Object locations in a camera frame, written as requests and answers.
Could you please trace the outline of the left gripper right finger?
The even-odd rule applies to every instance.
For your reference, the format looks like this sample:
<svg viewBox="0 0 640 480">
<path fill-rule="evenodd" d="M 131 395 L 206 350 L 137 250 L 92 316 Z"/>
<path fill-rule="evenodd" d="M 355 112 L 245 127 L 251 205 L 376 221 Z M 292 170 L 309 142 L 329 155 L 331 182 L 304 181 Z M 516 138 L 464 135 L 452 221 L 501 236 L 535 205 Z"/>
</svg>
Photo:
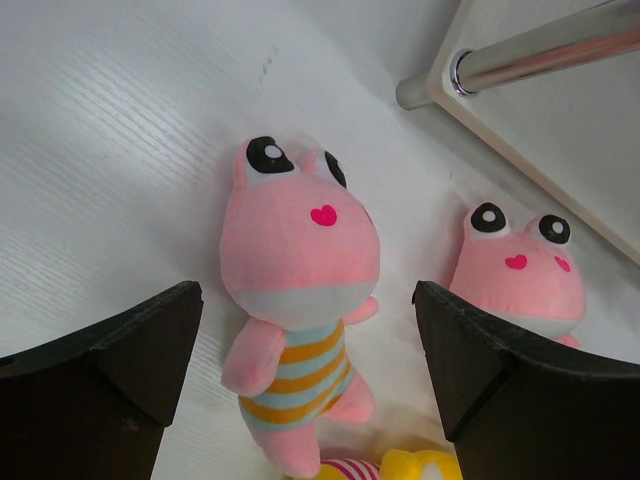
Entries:
<svg viewBox="0 0 640 480">
<path fill-rule="evenodd" d="M 431 281 L 413 303 L 464 478 L 638 478 L 638 365 L 548 340 Z"/>
</svg>

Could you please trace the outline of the pink frog orange-striped shirt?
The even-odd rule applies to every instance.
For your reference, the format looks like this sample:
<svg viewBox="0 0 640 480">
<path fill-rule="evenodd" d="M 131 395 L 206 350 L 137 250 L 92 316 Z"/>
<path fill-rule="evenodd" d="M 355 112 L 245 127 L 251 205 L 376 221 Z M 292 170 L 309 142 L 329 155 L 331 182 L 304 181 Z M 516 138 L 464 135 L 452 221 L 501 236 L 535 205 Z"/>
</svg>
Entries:
<svg viewBox="0 0 640 480">
<path fill-rule="evenodd" d="M 223 284 L 247 314 L 224 361 L 254 441 L 284 474 L 321 469 L 320 417 L 360 424 L 375 402 L 345 330 L 378 310 L 380 242 L 328 151 L 291 161 L 270 136 L 233 163 L 221 241 Z"/>
</svg>

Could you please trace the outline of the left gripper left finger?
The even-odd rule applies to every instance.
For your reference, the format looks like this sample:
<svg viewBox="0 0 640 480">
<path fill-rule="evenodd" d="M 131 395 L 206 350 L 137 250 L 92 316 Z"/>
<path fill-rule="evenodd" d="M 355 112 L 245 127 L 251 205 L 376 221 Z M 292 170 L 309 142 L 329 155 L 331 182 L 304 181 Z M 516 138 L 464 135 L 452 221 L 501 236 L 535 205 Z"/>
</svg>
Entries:
<svg viewBox="0 0 640 480">
<path fill-rule="evenodd" d="M 196 281 L 1 360 L 4 479 L 148 479 L 203 310 Z"/>
</svg>

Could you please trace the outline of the pink frog red polka-dot shirt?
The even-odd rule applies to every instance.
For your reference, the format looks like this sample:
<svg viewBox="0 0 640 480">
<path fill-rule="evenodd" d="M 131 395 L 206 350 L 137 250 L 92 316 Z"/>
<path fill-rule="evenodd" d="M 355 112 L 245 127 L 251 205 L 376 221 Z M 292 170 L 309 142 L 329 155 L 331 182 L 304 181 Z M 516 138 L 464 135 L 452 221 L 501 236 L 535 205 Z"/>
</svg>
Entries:
<svg viewBox="0 0 640 480">
<path fill-rule="evenodd" d="M 503 210 L 484 202 L 463 223 L 448 290 L 473 306 L 542 337 L 579 348 L 572 331 L 586 314 L 586 290 L 568 249 L 569 222 L 555 214 L 511 229 Z"/>
</svg>

